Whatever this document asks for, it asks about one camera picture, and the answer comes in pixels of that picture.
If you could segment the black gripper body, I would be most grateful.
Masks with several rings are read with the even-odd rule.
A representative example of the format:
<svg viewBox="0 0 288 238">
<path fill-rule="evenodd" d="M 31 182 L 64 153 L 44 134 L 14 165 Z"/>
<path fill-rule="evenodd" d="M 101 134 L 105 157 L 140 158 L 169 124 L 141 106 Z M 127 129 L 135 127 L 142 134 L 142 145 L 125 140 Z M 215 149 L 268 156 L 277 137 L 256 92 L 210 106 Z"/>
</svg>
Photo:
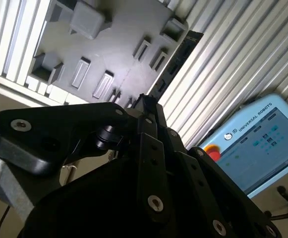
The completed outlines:
<svg viewBox="0 0 288 238">
<path fill-rule="evenodd" d="M 24 238 L 206 238 L 181 155 L 141 148 L 42 199 Z"/>
</svg>

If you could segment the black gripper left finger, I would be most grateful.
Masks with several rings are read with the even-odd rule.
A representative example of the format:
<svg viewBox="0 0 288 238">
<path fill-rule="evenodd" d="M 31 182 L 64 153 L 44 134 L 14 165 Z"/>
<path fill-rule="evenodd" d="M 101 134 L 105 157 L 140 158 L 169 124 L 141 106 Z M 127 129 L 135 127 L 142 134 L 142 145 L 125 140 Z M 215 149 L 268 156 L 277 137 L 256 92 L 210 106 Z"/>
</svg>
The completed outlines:
<svg viewBox="0 0 288 238">
<path fill-rule="evenodd" d="M 26 222 L 54 191 L 141 148 L 164 150 L 149 98 L 0 112 L 0 190 Z"/>
</svg>

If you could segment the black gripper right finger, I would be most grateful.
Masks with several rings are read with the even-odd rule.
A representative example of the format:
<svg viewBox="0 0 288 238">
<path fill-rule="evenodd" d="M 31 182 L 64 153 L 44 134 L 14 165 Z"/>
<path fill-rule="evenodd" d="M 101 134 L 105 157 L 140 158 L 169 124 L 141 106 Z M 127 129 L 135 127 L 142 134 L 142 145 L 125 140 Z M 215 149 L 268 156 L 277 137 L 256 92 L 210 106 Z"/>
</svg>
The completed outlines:
<svg viewBox="0 0 288 238">
<path fill-rule="evenodd" d="M 165 150 L 179 238 L 280 238 L 267 216 L 200 147 L 187 150 L 166 126 L 163 108 L 149 98 Z"/>
</svg>

